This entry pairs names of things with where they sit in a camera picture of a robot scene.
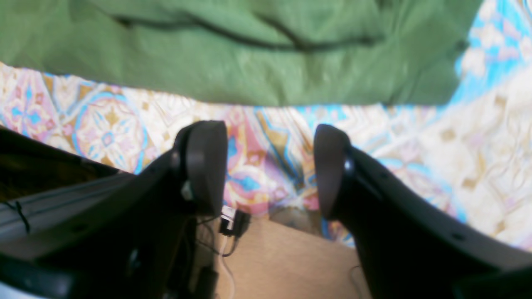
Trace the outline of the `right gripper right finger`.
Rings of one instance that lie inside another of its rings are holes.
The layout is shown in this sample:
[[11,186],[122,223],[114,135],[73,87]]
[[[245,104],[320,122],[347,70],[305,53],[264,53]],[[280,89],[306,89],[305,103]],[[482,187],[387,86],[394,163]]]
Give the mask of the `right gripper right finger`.
[[314,165],[321,213],[353,236],[374,299],[530,299],[530,252],[432,206],[344,131],[318,125]]

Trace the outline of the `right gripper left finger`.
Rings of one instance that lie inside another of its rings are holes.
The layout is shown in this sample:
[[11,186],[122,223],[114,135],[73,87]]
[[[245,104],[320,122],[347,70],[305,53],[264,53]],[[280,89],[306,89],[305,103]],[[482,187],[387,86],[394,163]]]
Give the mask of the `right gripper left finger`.
[[96,164],[101,178],[2,202],[2,299],[213,299],[196,231],[221,213],[227,148],[224,121],[198,121],[140,174]]

